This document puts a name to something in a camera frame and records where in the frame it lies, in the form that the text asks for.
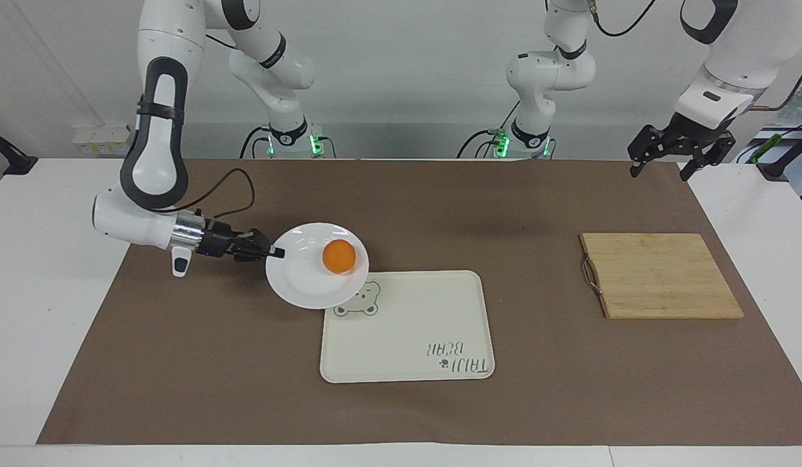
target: green light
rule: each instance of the green light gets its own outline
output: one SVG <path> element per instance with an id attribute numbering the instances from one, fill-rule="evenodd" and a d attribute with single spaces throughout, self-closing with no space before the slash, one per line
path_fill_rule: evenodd
<path id="1" fill-rule="evenodd" d="M 507 157 L 507 148 L 511 144 L 511 138 L 508 138 L 504 133 L 499 133 L 499 135 L 502 139 L 496 148 L 496 157 Z"/>
<path id="2" fill-rule="evenodd" d="M 315 153 L 315 156 L 321 154 L 323 152 L 323 146 L 317 142 L 317 138 L 314 135 L 309 135 L 309 140 L 311 141 L 311 151 Z"/>

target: orange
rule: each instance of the orange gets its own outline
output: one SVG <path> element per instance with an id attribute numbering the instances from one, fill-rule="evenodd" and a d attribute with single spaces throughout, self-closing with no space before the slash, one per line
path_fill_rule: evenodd
<path id="1" fill-rule="evenodd" d="M 354 247 L 346 240 L 332 240 L 323 248 L 323 265 L 335 274 L 354 268 Z"/>

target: white robotic arm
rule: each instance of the white robotic arm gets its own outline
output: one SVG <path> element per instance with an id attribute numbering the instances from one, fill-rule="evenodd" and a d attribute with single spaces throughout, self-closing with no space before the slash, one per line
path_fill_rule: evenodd
<path id="1" fill-rule="evenodd" d="M 594 79 L 596 65 L 585 41 L 591 21 L 587 0 L 550 0 L 544 31 L 555 49 L 511 59 L 507 82 L 520 106 L 505 133 L 510 139 L 505 157 L 537 157 L 543 151 L 556 112 L 547 92 L 582 89 Z"/>
<path id="2" fill-rule="evenodd" d="M 709 3 L 712 15 L 700 14 Z M 692 156 L 683 180 L 721 163 L 735 145 L 727 127 L 802 50 L 802 0 L 686 0 L 681 21 L 689 36 L 710 45 L 710 53 L 675 104 L 669 125 L 646 125 L 629 145 L 634 177 L 645 163 L 667 154 Z"/>
<path id="3" fill-rule="evenodd" d="M 180 151 L 182 125 L 188 88 L 202 63 L 205 29 L 228 30 L 237 53 L 253 62 L 246 66 L 246 75 L 256 74 L 268 86 L 287 93 L 306 89 L 314 80 L 312 62 L 286 49 L 286 39 L 267 21 L 260 0 L 145 0 L 139 30 L 144 94 L 138 132 L 119 172 L 119 184 L 95 198 L 93 227 L 129 243 L 169 249 L 173 274 L 179 277 L 187 272 L 193 252 L 230 254 L 235 261 L 285 254 L 271 248 L 257 230 L 235 232 L 199 212 L 173 208 L 188 188 Z M 300 133 L 301 125 L 306 126 L 299 101 L 291 106 L 268 104 L 267 110 L 273 134 L 294 135 L 297 144 L 305 133 Z"/>

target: white plate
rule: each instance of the white plate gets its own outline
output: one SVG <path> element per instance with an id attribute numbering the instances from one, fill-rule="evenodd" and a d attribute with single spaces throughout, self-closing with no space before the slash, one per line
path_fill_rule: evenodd
<path id="1" fill-rule="evenodd" d="M 331 383 L 482 379 L 494 366 L 475 272 L 371 272 L 326 310 L 321 376 Z"/>
<path id="2" fill-rule="evenodd" d="M 332 240 L 342 239 L 354 247 L 354 268 L 335 274 L 323 265 L 323 249 Z M 274 246 L 283 248 L 286 257 L 268 257 L 265 275 L 277 295 L 289 304 L 320 310 L 335 307 L 356 294 L 366 281 L 369 257 L 363 243 L 345 228 L 315 222 L 283 233 Z"/>

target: cutting board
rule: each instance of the cutting board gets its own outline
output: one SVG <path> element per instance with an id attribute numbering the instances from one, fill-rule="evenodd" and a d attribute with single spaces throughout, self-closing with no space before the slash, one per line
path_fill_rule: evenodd
<path id="1" fill-rule="evenodd" d="M 696 233 L 584 233 L 584 273 L 608 319 L 734 319 L 742 308 Z"/>

